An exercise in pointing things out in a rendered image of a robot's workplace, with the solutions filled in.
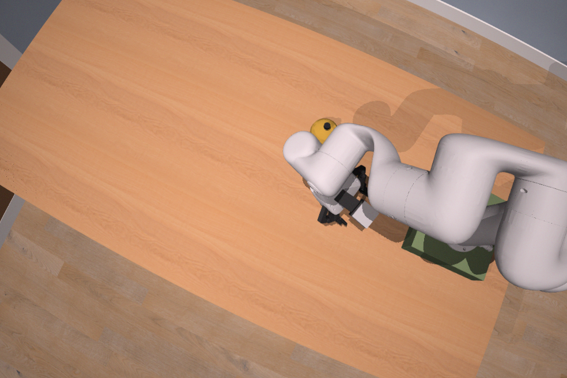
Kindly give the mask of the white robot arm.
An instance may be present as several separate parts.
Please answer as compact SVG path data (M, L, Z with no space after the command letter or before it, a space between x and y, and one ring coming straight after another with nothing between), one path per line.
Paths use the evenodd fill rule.
M371 205L343 189L334 199L364 228L381 213L455 251L494 245L498 271L511 284L567 290L567 161L453 133L440 138L426 171L402 163L383 134L354 123L336 126L323 145L311 132L299 131L283 146L289 165L327 197L341 190L368 151ZM500 172L515 176L508 200L487 206Z

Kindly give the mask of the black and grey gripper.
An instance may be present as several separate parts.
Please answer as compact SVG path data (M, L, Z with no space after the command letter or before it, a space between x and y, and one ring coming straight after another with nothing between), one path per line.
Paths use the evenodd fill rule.
M348 192L352 196L354 196L358 190L360 193L364 194L365 196L368 196L368 189L365 183L366 180L365 173L366 173L366 167L364 167L363 165L356 167L353 173L351 173L348 179L346 180L345 184L342 186L341 190L339 190L338 193L332 197L319 195L310 187L314 197L322 205L317 221L319 221L321 224L327 222L329 224L335 221L339 224L347 225L347 222L341 216L339 216L339 214L344 209L344 207L341 206L341 204L336 202L334 199L339 193L341 193L342 189ZM358 178L356 177L357 175Z

